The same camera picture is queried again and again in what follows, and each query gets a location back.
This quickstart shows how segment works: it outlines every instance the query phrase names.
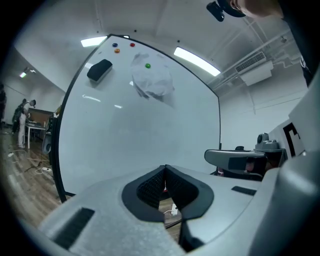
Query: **ceiling light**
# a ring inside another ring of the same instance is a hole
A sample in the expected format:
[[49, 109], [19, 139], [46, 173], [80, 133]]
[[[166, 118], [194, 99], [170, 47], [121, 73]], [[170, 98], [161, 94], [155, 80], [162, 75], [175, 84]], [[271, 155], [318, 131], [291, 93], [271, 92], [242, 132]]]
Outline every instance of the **ceiling light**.
[[98, 46], [106, 38], [107, 38], [106, 36], [98, 36], [98, 37], [88, 38], [88, 39], [81, 40], [81, 44], [83, 47]]
[[202, 58], [194, 55], [193, 53], [191, 53], [185, 49], [177, 47], [174, 51], [174, 55], [197, 65], [198, 67], [209, 72], [213, 76], [217, 76], [220, 74], [220, 71], [218, 69], [216, 69], [214, 66], [212, 66], [211, 64], [209, 64], [208, 62], [206, 62]]

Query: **whiteboard eraser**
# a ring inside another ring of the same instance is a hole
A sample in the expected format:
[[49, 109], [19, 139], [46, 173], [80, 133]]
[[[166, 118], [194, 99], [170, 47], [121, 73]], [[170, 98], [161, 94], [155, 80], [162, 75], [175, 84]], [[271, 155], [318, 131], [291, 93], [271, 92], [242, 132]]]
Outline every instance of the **whiteboard eraser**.
[[109, 60], [103, 59], [97, 64], [90, 67], [86, 76], [94, 83], [98, 84], [112, 69], [112, 63]]

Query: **ceiling duct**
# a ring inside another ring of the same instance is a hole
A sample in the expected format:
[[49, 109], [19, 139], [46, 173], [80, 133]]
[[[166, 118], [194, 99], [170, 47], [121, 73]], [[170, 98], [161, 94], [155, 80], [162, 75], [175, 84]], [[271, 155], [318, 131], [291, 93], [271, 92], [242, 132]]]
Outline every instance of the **ceiling duct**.
[[272, 61], [268, 61], [255, 67], [254, 69], [250, 69], [248, 72], [241, 74], [241, 79], [246, 83], [247, 86], [254, 85], [262, 80], [265, 80], [272, 76], [271, 70], [274, 69], [274, 64]]
[[239, 75], [241, 75], [265, 62], [267, 62], [267, 58], [265, 54], [262, 51], [260, 51], [251, 58], [242, 62], [240, 65], [236, 66], [235, 70], [238, 72]]

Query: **black frame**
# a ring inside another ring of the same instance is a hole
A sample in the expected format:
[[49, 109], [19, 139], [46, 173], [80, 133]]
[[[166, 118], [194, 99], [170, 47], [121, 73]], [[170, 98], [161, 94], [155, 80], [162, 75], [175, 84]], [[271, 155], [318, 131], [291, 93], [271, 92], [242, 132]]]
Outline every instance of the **black frame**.
[[61, 178], [61, 172], [60, 172], [60, 164], [59, 164], [59, 137], [60, 137], [60, 127], [61, 127], [61, 122], [62, 122], [62, 118], [63, 118], [63, 114], [65, 111], [65, 107], [67, 104], [67, 100], [69, 98], [70, 92], [72, 90], [72, 88], [74, 87], [74, 84], [80, 74], [80, 72], [83, 70], [85, 64], [88, 62], [88, 60], [92, 57], [92, 55], [100, 48], [100, 46], [102, 46], [106, 40], [108, 40], [110, 37], [118, 37], [118, 38], [123, 38], [132, 42], [136, 42], [139, 44], [142, 44], [144, 46], [147, 46], [163, 55], [165, 55], [166, 57], [170, 58], [171, 60], [175, 61], [176, 63], [180, 64], [182, 67], [184, 67], [186, 70], [188, 70], [191, 74], [193, 74], [196, 78], [198, 78], [206, 87], [209, 88], [209, 90], [217, 97], [218, 99], [218, 108], [219, 108], [219, 144], [221, 142], [221, 114], [220, 114], [220, 101], [219, 101], [219, 97], [218, 95], [205, 83], [203, 82], [197, 75], [195, 75], [190, 69], [188, 69], [187, 67], [185, 67], [183, 64], [181, 64], [180, 62], [178, 62], [176, 59], [172, 58], [171, 56], [169, 56], [168, 54], [164, 53], [161, 50], [158, 50], [146, 43], [140, 42], [138, 40], [132, 39], [132, 38], [125, 38], [121, 35], [117, 35], [117, 34], [109, 34], [107, 35], [107, 38], [105, 40], [103, 40], [89, 55], [88, 57], [85, 59], [85, 61], [83, 62], [83, 64], [80, 66], [80, 68], [78, 69], [78, 71], [75, 73], [69, 87], [68, 90], [65, 93], [62, 105], [61, 105], [61, 109], [60, 109], [60, 114], [59, 117], [56, 120], [56, 127], [53, 129], [53, 133], [52, 133], [52, 137], [51, 137], [51, 155], [50, 155], [50, 160], [52, 163], [52, 173], [53, 173], [53, 178], [54, 178], [54, 182], [55, 182], [55, 186], [56, 186], [56, 190], [59, 194], [60, 200], [61, 202], [65, 202], [67, 200], [66, 196], [74, 196], [75, 194], [70, 193], [65, 191], [64, 188], [64, 184]]

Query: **power strip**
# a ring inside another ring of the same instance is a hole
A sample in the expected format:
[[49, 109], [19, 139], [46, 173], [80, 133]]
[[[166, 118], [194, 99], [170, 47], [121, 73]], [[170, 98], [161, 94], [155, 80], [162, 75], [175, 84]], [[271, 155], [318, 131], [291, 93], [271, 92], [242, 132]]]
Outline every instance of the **power strip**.
[[52, 172], [52, 170], [50, 168], [47, 167], [42, 167], [42, 171], [46, 171], [46, 172]]
[[172, 204], [172, 209], [171, 209], [171, 215], [177, 215], [178, 214], [178, 207], [176, 206], [175, 203]]

